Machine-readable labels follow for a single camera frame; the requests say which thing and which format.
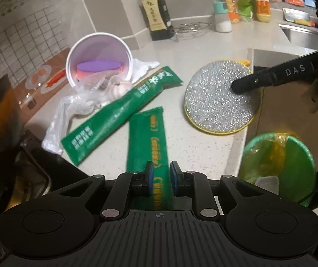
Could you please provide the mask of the white plastic bowl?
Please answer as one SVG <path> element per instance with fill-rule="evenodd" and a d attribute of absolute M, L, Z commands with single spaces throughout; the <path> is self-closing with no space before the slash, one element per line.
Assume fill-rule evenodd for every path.
<path fill-rule="evenodd" d="M 128 45 L 119 37 L 107 32 L 94 32 L 77 41 L 68 53 L 65 71 L 70 86 L 75 87 L 76 66 L 88 60 L 111 60 L 122 63 L 121 69 L 124 80 L 132 76 L 133 56 Z"/>

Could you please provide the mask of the green snack wrapper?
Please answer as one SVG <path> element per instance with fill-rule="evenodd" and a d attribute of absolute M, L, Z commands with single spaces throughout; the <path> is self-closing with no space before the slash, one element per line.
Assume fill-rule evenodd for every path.
<path fill-rule="evenodd" d="M 152 194 L 135 199 L 139 210 L 171 210 L 173 191 L 170 179 L 163 108 L 156 107 L 133 115 L 129 121 L 127 172 L 143 172 L 152 162 Z"/>
<path fill-rule="evenodd" d="M 61 140 L 72 163 L 76 166 L 82 163 L 95 148 L 165 88 L 181 84 L 179 76 L 164 66 L 139 82 L 123 97 L 103 107 Z"/>

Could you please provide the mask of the clear plastic bag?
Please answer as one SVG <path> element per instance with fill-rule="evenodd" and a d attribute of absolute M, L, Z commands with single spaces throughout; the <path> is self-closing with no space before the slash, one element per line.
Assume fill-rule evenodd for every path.
<path fill-rule="evenodd" d="M 42 141 L 42 148 L 61 155 L 61 140 L 67 135 L 69 123 L 74 116 L 88 116 L 110 102 L 107 91 L 115 70 L 90 74 L 79 80 L 71 94 L 62 98 Z"/>

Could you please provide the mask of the soy sauce bottle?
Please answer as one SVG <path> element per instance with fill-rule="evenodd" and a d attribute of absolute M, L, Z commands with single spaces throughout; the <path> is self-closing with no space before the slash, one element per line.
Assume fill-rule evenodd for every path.
<path fill-rule="evenodd" d="M 153 41 L 168 40 L 174 36 L 166 0 L 140 0 Z"/>

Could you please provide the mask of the teal lid salt shaker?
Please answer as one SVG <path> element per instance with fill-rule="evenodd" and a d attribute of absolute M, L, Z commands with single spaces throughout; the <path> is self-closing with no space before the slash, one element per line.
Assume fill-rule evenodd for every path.
<path fill-rule="evenodd" d="M 232 24 L 228 14 L 228 7 L 226 2 L 213 2 L 215 14 L 215 28 L 217 32 L 231 32 Z"/>

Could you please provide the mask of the green trash bin with bag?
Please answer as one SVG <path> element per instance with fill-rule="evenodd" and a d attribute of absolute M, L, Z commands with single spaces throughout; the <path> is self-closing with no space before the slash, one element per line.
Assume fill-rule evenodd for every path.
<path fill-rule="evenodd" d="M 279 196 L 307 207 L 316 184 L 315 161 L 299 139 L 287 133 L 261 134 L 245 146 L 238 177 L 255 184 L 277 177 Z"/>

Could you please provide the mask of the yellow sauce bottle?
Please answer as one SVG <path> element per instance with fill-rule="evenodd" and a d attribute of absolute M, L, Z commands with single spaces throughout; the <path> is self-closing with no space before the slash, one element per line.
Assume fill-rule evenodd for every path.
<path fill-rule="evenodd" d="M 270 0 L 255 0 L 255 13 L 260 22 L 269 23 L 271 21 Z"/>

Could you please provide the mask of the silver glitter round scrubber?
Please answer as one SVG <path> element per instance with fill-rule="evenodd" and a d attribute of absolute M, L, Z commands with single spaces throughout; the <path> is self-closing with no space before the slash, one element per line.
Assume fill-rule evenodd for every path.
<path fill-rule="evenodd" d="M 189 81 L 184 96 L 184 111 L 199 130 L 229 135 L 247 127 L 261 106 L 261 92 L 235 94 L 231 83 L 252 71 L 239 61 L 219 60 L 205 65 Z"/>

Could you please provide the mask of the steel kitchen sink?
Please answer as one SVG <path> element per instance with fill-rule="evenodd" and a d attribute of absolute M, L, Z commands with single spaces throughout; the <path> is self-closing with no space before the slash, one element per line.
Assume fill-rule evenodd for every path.
<path fill-rule="evenodd" d="M 318 50 L 318 28 L 279 24 L 287 39 L 295 46 Z"/>

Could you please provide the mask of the garlic bulb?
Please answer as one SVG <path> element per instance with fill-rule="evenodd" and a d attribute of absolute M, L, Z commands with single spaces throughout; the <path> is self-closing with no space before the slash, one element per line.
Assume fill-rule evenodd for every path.
<path fill-rule="evenodd" d="M 130 81 L 118 81 L 113 82 L 108 87 L 108 96 L 111 101 L 115 101 L 133 88 L 133 84 Z"/>

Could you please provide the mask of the orange cleaner bottle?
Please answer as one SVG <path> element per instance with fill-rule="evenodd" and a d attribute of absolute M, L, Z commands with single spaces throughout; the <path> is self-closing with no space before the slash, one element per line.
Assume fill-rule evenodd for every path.
<path fill-rule="evenodd" d="M 240 22 L 240 16 L 236 7 L 235 0 L 225 0 L 228 9 L 228 16 L 232 24 L 238 24 Z"/>

